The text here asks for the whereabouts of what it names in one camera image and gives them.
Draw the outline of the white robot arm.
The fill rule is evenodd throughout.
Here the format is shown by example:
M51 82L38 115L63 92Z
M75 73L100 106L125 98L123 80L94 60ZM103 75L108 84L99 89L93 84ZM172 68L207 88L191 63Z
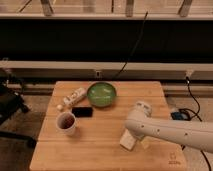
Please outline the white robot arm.
M152 108L137 101L125 120L125 128L135 137L151 136L213 153L213 123L151 117Z

